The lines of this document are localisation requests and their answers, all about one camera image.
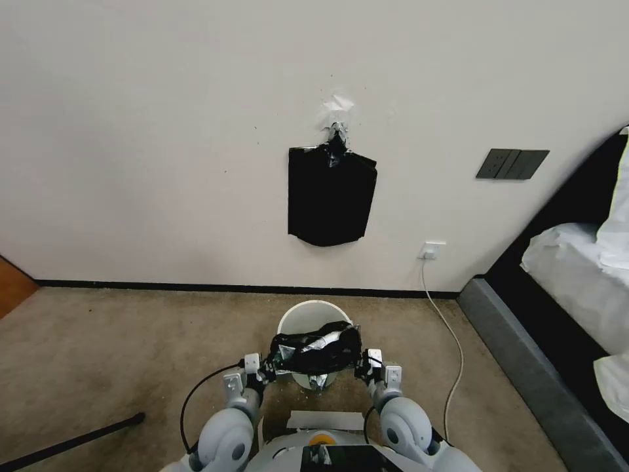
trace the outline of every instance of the bed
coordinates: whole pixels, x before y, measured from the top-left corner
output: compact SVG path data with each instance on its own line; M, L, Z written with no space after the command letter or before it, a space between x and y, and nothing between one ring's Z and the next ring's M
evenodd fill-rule
M564 223L532 238L522 268L608 354L629 350L629 271L601 263L598 227Z
M607 407L593 369L629 349L629 277L602 267L594 246L627 145L620 131L459 297L571 470L629 470L629 423Z

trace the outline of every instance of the white cable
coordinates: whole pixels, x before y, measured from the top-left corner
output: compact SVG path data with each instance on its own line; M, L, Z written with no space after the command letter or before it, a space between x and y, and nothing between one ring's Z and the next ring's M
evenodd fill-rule
M461 376L463 375L463 362L464 362L463 348L461 347L461 343L459 342L459 339L457 338L457 335L454 334L454 331L452 330L452 327L450 327L450 324L446 321L446 318L441 313L441 310L439 310L439 307L432 301L432 298L430 297L430 293L428 292L428 289L426 288L426 282L425 282L425 279L424 279L424 266L425 265L426 265L426 260L422 259L421 260L421 270L420 270L421 286L424 289L424 291L426 292L426 295L428 296L428 299L432 303L432 306L435 308L435 310L437 310L437 313L439 313L439 316L441 317L441 320L444 322L444 324L448 328L448 331L450 331L450 334L452 335L454 340L457 342L457 346L459 347L459 355L461 356L461 365L459 367L459 375L457 375L457 379L454 381L454 384L452 385L452 388L450 389L450 392L448 393L448 399L446 400L446 407L444 408L444 431L446 432L446 441L449 442L448 410L450 408L450 401L452 400L452 396L454 396L454 392L457 389L457 387L459 386L459 382L461 381Z

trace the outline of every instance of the power cord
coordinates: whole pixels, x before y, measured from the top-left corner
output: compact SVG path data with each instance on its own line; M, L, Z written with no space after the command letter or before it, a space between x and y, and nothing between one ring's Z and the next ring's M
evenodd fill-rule
M369 438L367 438L367 420L369 419L369 415L375 410L374 406L371 406L367 413L365 414L365 421L362 424L362 435L365 436L365 444L369 444Z
M225 372L226 370L229 370L231 368L235 368L235 367L239 367L241 363L238 364L232 364L231 366L227 366L227 367L223 367L213 373L211 373L208 376L205 376L203 379L201 379L199 381L199 383L197 385L195 385L192 390L190 390L190 393L188 393L188 396L185 398L184 402L183 402L183 406L181 407L181 416L179 417L179 430L181 431L181 441L183 441L183 447L185 448L185 451L187 454L192 454L192 448L190 447L190 444L188 444L188 440L185 438L185 431L183 430L183 417L185 416L185 407L188 404L188 401L190 400L190 397L192 397L192 394L205 382L207 382L209 379L211 379L212 377L214 377L215 375L218 375L222 372Z
M446 441L449 442L448 411L449 411L449 408L450 408L450 402L452 401L452 396L454 396L454 392L457 389L457 387L459 386L459 382L461 381L461 376L463 375L463 363L464 363L463 348L461 347L461 343L459 342L459 339L457 338L457 335L452 330L452 327L450 327L450 324L448 323L446 318L441 313L441 310L439 310L439 307L432 301L432 298L430 297L430 293L428 292L428 289L426 288L426 282L425 282L425 278L424 278L424 266L425 265L426 265L426 260L422 259L421 260L421 270L420 270L421 286L422 286L423 290L426 292L426 296L428 297L428 299L432 303L432 306L435 308L435 310L437 310L437 313L439 313L439 316L440 316L441 320L444 322L444 324L446 325L446 328L448 328L448 331L450 331L450 334L452 335L454 340L457 342L457 347L459 348L459 355L461 357L461 364L459 366L459 374L457 375L457 379L454 381L454 384L452 385L452 388L450 389L450 392L448 393L448 399L446 400L446 407L444 408L444 431L446 432Z

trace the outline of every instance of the white pillow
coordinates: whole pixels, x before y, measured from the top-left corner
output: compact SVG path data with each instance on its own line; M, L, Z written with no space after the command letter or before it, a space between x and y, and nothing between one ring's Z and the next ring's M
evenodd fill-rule
M629 134L629 127L620 134ZM608 219L596 233L601 246L600 260L610 267L629 269L629 140L618 165L618 178Z

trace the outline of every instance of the white bedsheet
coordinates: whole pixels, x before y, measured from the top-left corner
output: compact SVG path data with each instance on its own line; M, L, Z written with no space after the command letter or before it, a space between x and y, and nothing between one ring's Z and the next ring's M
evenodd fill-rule
M603 265L594 226L576 223L532 238L522 267L611 356L594 362L608 407L629 422L629 270Z

